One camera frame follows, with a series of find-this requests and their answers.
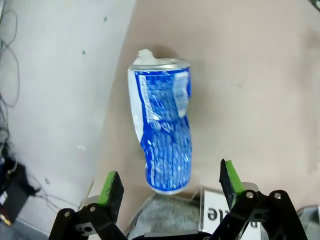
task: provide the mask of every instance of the white floor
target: white floor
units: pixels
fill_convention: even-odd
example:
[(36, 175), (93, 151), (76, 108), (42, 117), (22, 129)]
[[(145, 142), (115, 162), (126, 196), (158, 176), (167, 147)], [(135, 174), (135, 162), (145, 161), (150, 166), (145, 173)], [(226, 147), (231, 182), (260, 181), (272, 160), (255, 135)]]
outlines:
[[(9, 0), (6, 6), (18, 15), (11, 48), (19, 60), (20, 95), (9, 111), (16, 156), (48, 194), (75, 205), (94, 176), (100, 130), (134, 4)], [(14, 32), (15, 18), (8, 14), (1, 38), (9, 42)], [(0, 91), (14, 101), (17, 66), (9, 51), (0, 64)], [(43, 199), (30, 198), (19, 217), (49, 233), (56, 213)]]

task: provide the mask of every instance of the white sticker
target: white sticker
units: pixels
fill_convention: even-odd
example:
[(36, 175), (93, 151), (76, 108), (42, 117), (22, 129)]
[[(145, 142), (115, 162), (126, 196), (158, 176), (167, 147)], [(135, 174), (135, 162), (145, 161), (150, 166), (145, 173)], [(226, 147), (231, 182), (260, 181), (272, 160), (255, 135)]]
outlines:
[[(212, 234), (229, 213), (227, 200), (223, 194), (204, 191), (203, 232)], [(261, 240), (261, 223), (250, 222), (241, 240)]]
[(6, 191), (4, 191), (3, 194), (0, 196), (0, 204), (3, 205), (7, 200), (7, 198), (8, 198), (8, 194)]

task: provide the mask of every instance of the screw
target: screw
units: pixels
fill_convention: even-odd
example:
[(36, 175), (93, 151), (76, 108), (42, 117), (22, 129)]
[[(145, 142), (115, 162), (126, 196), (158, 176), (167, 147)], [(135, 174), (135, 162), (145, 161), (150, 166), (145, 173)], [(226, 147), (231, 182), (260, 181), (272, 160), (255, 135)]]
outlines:
[(248, 199), (252, 199), (254, 197), (254, 194), (252, 192), (247, 192), (245, 195)]
[(281, 194), (278, 193), (278, 192), (276, 192), (276, 193), (274, 194), (274, 197), (275, 197), (276, 199), (281, 199)]

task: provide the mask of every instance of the can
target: can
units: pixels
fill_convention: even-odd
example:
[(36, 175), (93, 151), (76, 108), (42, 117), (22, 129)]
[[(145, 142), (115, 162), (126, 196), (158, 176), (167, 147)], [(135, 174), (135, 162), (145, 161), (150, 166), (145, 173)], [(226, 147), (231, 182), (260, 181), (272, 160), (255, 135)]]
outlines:
[(181, 192), (191, 178), (190, 65), (176, 58), (157, 60), (160, 64), (131, 65), (128, 88), (146, 181), (157, 193), (171, 195)]

